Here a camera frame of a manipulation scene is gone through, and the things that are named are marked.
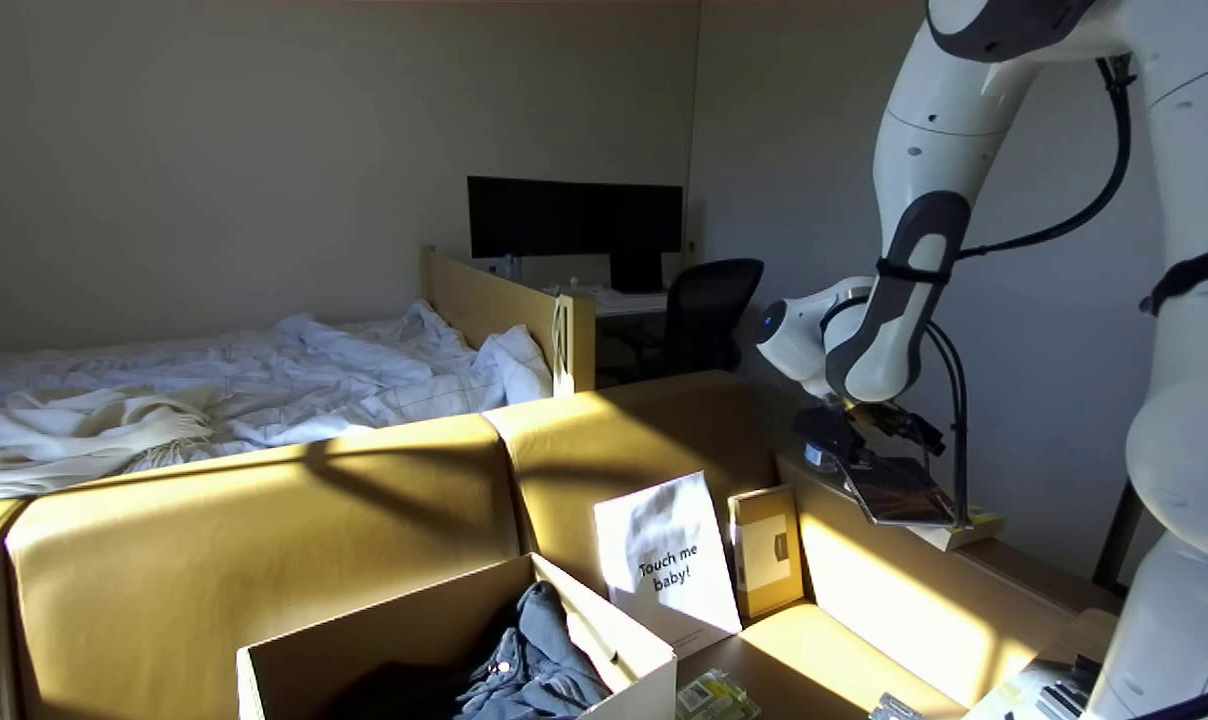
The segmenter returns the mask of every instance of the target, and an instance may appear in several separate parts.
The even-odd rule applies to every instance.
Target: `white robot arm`
[[[1089,715],[1195,715],[1208,697],[1208,0],[926,0],[877,137],[877,279],[770,303],[754,350],[821,399],[886,406],[910,389],[1036,68],[1093,58],[1135,63],[1171,274],[1146,303],[1155,364],[1126,434],[1132,486],[1168,538],[1135,574]]]

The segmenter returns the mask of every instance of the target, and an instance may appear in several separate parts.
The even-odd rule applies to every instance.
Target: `open cardboard box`
[[[603,596],[573,579],[545,557],[516,557],[470,575],[394,596],[327,625],[310,625],[234,654],[238,720],[317,715],[362,671],[394,663],[454,663],[533,586],[558,594],[568,637],[593,655],[610,697],[593,720],[671,715],[677,654]]]

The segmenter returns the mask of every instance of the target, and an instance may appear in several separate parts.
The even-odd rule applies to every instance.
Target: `office chair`
[[[631,364],[603,364],[599,383],[677,377],[698,368],[735,368],[735,325],[754,297],[765,261],[709,261],[685,269],[667,288],[661,329],[599,329],[599,341],[620,341]]]

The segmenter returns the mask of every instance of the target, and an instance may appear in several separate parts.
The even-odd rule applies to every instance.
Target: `wall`
[[[872,140],[915,0],[703,0],[691,198],[703,255],[769,261],[758,303],[872,274]],[[1146,377],[1135,312],[1160,269],[1143,128],[1117,203],[1064,246],[959,266],[938,325],[971,393],[971,491],[1005,542],[1089,575],[1124,487],[1124,428]],[[971,246],[1075,214],[1110,166],[1110,120],[1093,68],[1036,81],[981,191]],[[774,428],[805,406],[770,368]],[[931,361],[907,395],[946,428]]]
[[[415,297],[467,172],[685,179],[691,0],[0,0],[0,350]]]

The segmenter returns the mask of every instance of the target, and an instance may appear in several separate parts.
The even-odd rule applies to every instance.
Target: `white bedsheet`
[[[547,395],[522,329],[467,350],[428,303],[387,322],[0,358],[0,497]]]

